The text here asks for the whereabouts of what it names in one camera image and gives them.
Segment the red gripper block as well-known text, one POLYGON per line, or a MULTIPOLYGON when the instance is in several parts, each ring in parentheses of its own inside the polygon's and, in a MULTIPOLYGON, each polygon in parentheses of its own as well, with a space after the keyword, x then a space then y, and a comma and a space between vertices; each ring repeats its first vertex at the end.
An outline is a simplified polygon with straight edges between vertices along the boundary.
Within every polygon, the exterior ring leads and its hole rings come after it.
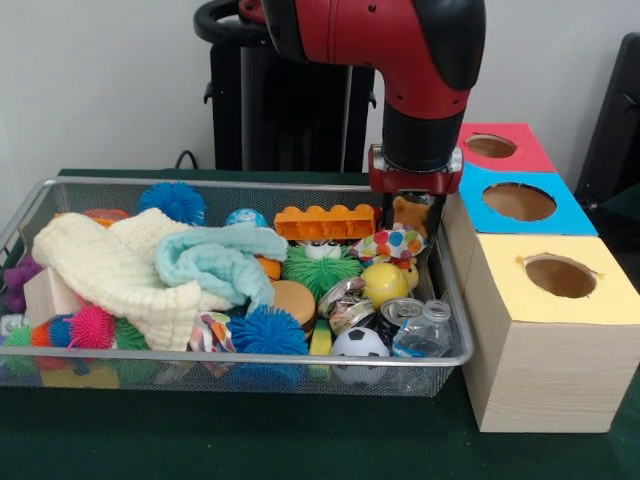
POLYGON ((394 223, 393 202, 396 193, 426 192, 433 197, 426 217, 428 242, 436 241, 442 218, 444 196, 458 190, 464 170, 464 157, 456 147, 445 167, 433 172, 411 172, 394 167, 384 157, 382 145, 371 145, 368 152, 368 178, 373 192, 383 194, 381 228, 390 230, 394 223))

